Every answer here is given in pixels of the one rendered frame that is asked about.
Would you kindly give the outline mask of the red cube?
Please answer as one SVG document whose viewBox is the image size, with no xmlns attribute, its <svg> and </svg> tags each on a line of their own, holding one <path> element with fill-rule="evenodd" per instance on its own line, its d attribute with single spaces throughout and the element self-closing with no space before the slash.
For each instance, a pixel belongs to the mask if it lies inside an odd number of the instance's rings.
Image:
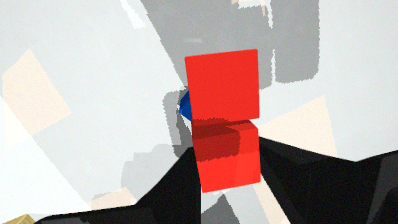
<svg viewBox="0 0 398 224">
<path fill-rule="evenodd" d="M 261 182 L 258 129 L 250 120 L 194 127 L 191 118 L 191 129 L 203 193 Z"/>
<path fill-rule="evenodd" d="M 194 127 L 259 118 L 258 50 L 184 59 Z"/>
</svg>

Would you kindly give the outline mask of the blue cube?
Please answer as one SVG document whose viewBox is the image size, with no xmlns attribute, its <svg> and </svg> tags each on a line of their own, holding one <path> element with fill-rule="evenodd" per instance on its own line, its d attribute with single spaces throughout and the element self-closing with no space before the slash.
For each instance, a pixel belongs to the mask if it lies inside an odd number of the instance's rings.
<svg viewBox="0 0 398 224">
<path fill-rule="evenodd" d="M 192 111 L 191 111 L 189 90 L 183 96 L 183 98 L 180 100 L 179 113 L 181 115 L 183 115 L 185 118 L 187 118 L 189 121 L 191 121 Z"/>
</svg>

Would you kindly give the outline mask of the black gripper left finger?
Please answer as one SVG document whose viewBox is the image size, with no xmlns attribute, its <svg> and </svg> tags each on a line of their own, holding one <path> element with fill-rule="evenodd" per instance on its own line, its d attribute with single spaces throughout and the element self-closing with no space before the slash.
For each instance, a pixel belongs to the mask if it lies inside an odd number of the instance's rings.
<svg viewBox="0 0 398 224">
<path fill-rule="evenodd" d="M 33 224 L 201 224 L 201 182 L 194 147 L 134 205 L 54 214 Z"/>
</svg>

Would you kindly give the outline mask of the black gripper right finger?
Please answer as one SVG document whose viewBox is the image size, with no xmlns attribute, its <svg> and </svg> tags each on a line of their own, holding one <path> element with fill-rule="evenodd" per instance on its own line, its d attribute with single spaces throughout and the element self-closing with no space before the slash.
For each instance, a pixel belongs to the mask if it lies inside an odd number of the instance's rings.
<svg viewBox="0 0 398 224">
<path fill-rule="evenodd" d="M 398 150 L 359 161 L 259 137 L 260 174 L 291 224 L 378 224 Z"/>
</svg>

